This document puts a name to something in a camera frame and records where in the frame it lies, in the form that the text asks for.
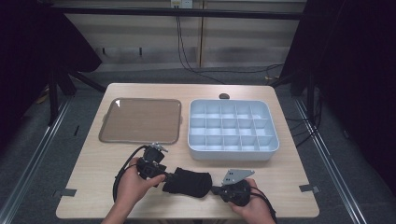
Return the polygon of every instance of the translucent brown lid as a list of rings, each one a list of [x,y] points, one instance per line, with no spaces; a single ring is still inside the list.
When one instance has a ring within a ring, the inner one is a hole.
[[[181,102],[172,99],[118,98],[108,109],[102,142],[173,144],[178,139]]]

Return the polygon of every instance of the gray carpet floor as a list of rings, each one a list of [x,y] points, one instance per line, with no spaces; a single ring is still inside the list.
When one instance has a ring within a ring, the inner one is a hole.
[[[262,68],[250,68],[249,71]],[[166,69],[135,72],[93,73],[87,76],[107,86],[113,82],[136,83],[205,83],[229,85],[266,85],[265,72],[230,73],[224,70],[246,72],[246,68],[212,68],[216,72],[201,75],[185,69]],[[100,220],[64,220],[55,216],[60,201],[52,197],[57,189],[64,189],[73,170],[78,154],[91,127],[96,110],[103,94],[93,88],[74,80],[78,91],[71,100],[64,120],[53,138],[34,175],[29,189],[12,219],[12,223],[100,223]],[[289,85],[276,88],[276,94],[285,117],[288,118],[291,134],[296,144],[303,141],[309,133],[300,119],[295,99],[290,95]],[[26,163],[35,153],[49,120],[49,102],[32,105],[21,120],[21,127],[7,146],[6,153],[0,158],[0,205],[3,206],[8,196],[18,183]],[[345,138],[343,125],[333,115],[330,108],[323,104],[319,132],[332,154],[351,193],[367,223],[394,223],[396,220],[396,199],[390,193],[378,174],[360,154],[358,146]],[[314,218],[280,218],[279,223],[353,223],[336,186],[318,154],[311,139],[298,148],[308,180],[318,186],[316,199],[320,214]]]

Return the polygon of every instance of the table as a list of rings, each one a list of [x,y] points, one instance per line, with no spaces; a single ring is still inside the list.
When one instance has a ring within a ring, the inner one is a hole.
[[[219,99],[228,93],[235,100],[262,100],[269,105],[279,138],[279,149],[269,161],[196,161],[187,141],[190,102],[194,99]],[[240,85],[197,84],[134,84],[113,83],[93,120],[87,139],[70,176],[67,189],[76,189],[74,197],[63,196],[57,208],[59,218],[103,218],[113,204],[114,176],[126,159],[142,144],[116,144],[99,141],[98,135],[110,103],[119,97],[178,99],[182,103],[178,141],[165,146],[169,150],[162,164],[167,172],[177,167],[194,172],[209,172],[213,184],[220,186],[230,168],[252,169],[261,190],[271,201],[278,217],[315,217],[318,205],[312,191],[301,192],[307,185],[300,157],[290,135],[279,101],[273,88]],[[209,192],[203,199],[162,192],[163,185],[152,188],[135,206],[129,218],[175,219],[237,219],[227,203]]]

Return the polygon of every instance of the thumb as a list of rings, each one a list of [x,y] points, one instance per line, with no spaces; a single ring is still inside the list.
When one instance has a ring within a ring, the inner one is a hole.
[[[158,184],[160,184],[161,182],[163,182],[165,180],[165,175],[157,175],[152,177],[151,179],[148,179],[148,183],[154,187]]]

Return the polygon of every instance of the person's right hand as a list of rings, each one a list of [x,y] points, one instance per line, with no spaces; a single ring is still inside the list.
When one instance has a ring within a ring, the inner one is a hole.
[[[254,179],[247,178],[246,181],[251,187],[253,187],[251,189],[252,193],[261,194],[258,190],[254,189],[257,188],[257,184]],[[258,196],[250,196],[250,202],[244,207],[237,206],[234,203],[228,204],[231,206],[231,209],[233,209],[236,214],[239,214],[239,216],[241,216],[249,224],[275,223],[271,217],[268,205],[263,199]]]

